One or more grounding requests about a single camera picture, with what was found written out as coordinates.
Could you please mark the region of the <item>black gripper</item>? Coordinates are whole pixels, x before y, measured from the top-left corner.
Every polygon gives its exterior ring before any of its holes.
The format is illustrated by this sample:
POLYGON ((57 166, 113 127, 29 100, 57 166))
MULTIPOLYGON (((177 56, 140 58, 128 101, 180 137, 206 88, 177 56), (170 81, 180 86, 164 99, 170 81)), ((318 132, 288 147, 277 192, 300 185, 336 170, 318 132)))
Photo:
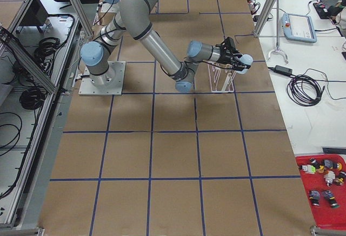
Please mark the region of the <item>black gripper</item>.
POLYGON ((218 63, 230 64, 232 70, 242 70, 242 62, 240 61, 242 54, 236 49, 235 42, 231 37, 227 37, 217 47, 220 54, 218 63))

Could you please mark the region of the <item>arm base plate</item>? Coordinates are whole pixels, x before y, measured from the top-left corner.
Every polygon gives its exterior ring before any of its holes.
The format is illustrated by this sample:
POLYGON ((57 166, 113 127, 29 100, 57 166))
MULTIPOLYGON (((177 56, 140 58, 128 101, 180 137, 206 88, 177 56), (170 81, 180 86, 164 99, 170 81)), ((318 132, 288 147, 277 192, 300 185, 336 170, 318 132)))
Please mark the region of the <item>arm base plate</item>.
POLYGON ((90 74, 85 67, 84 74, 89 77, 82 78, 79 87, 81 96, 121 96, 124 84, 126 61, 108 61, 108 71, 99 76, 90 74))

